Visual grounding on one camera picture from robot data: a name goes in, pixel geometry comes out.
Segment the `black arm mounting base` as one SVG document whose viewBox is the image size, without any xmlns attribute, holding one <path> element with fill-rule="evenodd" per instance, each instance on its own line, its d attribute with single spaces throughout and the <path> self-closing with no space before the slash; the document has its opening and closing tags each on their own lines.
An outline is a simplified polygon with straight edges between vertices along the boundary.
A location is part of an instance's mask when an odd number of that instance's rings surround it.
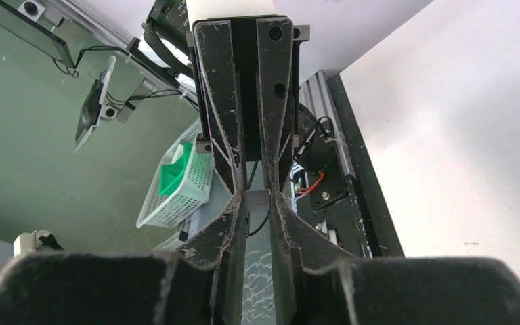
<svg viewBox="0 0 520 325">
<path fill-rule="evenodd" d="M 328 77 L 356 176 L 341 170 L 330 118 L 300 102 L 299 149 L 288 178 L 297 215 L 333 244 L 364 258 L 402 257 L 385 197 L 339 75 Z"/>
</svg>

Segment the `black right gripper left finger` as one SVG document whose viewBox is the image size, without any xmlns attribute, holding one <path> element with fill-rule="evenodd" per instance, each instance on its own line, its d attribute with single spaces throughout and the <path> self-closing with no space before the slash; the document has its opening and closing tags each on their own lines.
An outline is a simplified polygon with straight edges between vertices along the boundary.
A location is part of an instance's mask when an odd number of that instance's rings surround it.
<svg viewBox="0 0 520 325">
<path fill-rule="evenodd" d="M 28 253 L 0 273 L 0 324 L 239 324 L 244 192 L 173 251 Z"/>
</svg>

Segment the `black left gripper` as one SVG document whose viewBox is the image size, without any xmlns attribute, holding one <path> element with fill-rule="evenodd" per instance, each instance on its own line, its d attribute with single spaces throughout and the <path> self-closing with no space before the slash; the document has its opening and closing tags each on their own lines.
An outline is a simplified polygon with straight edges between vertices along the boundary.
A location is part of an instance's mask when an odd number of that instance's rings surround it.
<svg viewBox="0 0 520 325">
<path fill-rule="evenodd" d="M 299 142 L 299 48 L 309 39 L 308 25 L 283 15 L 198 20 L 187 33 L 202 122 L 197 143 L 233 194 L 246 189 L 245 162 L 261 153 L 265 187 L 281 190 L 280 149 Z"/>
</svg>

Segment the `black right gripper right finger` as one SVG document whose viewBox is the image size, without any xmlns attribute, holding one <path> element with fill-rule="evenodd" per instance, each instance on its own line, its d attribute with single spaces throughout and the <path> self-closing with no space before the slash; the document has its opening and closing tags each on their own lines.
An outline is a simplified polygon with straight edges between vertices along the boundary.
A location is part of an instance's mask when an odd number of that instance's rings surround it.
<svg viewBox="0 0 520 325">
<path fill-rule="evenodd" d="M 358 258 L 271 193 L 278 324 L 520 324 L 520 282 L 489 258 Z"/>
</svg>

